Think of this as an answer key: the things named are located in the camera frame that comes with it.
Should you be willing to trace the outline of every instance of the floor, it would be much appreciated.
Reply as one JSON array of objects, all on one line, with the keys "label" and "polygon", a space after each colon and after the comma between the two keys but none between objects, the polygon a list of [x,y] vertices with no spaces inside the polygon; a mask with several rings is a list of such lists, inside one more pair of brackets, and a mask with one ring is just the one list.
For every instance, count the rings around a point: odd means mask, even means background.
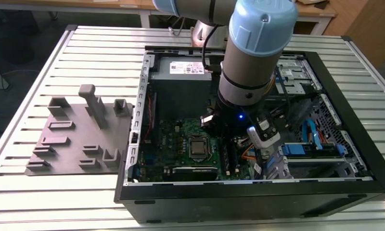
[{"label": "floor", "polygon": [[[52,21],[47,12],[34,12],[40,33],[30,36],[30,44],[35,58],[26,64],[11,64],[0,55],[0,73],[11,84],[8,90],[0,90],[0,136],[16,113],[19,105],[36,79],[38,73],[51,55],[68,24],[83,26],[126,26],[140,27],[140,17],[128,14],[59,13],[59,19]],[[151,16],[152,27],[167,28],[164,16]],[[194,26],[194,21],[186,22],[186,27]],[[385,63],[380,68],[385,78]]]}]

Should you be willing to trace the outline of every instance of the robotic arm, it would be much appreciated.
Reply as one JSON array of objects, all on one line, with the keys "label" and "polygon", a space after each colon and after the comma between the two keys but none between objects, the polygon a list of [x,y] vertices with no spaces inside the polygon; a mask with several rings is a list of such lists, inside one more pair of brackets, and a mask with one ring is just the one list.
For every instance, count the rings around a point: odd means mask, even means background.
[{"label": "robotic arm", "polygon": [[[210,26],[230,24],[219,102],[215,115],[202,118],[202,124],[216,118],[219,123],[232,124],[243,114],[248,119],[258,118],[254,115],[275,81],[278,61],[294,34],[296,5],[291,0],[155,0],[155,6]],[[252,121],[254,132],[263,133],[263,121]],[[270,132],[267,138],[276,134]]]}]

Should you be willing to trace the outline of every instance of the aluminum slotted table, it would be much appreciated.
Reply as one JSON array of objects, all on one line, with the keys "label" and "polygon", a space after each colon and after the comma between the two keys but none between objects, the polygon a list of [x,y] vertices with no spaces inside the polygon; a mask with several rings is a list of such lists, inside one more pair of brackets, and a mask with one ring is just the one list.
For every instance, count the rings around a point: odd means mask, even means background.
[{"label": "aluminum slotted table", "polygon": [[[191,33],[167,29],[71,26],[0,139],[0,230],[292,230],[385,231],[385,201],[362,204],[327,218],[139,224],[114,203],[116,175],[24,176],[52,96],[84,103],[82,84],[95,84],[106,103],[135,103],[144,46],[191,46]],[[352,42],[294,36],[290,51],[315,51],[385,158],[385,81]]]}]

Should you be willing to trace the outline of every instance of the white label sticker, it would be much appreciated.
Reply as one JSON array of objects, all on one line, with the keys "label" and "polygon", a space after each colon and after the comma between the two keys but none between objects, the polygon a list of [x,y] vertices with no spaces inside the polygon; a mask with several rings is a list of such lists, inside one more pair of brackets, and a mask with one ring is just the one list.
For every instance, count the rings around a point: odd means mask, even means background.
[{"label": "white label sticker", "polygon": [[260,127],[262,127],[262,130],[266,131],[268,128],[270,128],[270,123],[267,120],[264,120],[262,123],[260,123]]},{"label": "white label sticker", "polygon": [[255,170],[259,174],[262,174],[262,167],[258,163],[255,164]]},{"label": "white label sticker", "polygon": [[120,5],[120,7],[127,7],[127,8],[139,8],[138,5]]},{"label": "white label sticker", "polygon": [[172,62],[170,64],[170,74],[203,75],[204,66],[202,62]]}]

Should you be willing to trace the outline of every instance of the wooden desk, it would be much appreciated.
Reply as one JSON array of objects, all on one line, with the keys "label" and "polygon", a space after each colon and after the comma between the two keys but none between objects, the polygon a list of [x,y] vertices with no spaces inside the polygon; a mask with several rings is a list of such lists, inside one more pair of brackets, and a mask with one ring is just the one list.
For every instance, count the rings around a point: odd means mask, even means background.
[{"label": "wooden desk", "polygon": [[63,7],[142,8],[142,0],[94,2],[94,0],[0,0],[2,4],[28,4]]},{"label": "wooden desk", "polygon": [[[331,4],[324,10],[298,2],[299,21],[315,22],[312,34],[322,35],[338,12]],[[132,13],[139,14],[142,26],[150,28],[150,15],[168,15],[155,8],[154,0],[119,0],[116,2],[94,2],[94,0],[0,0],[0,9],[87,12],[87,13]]]}]

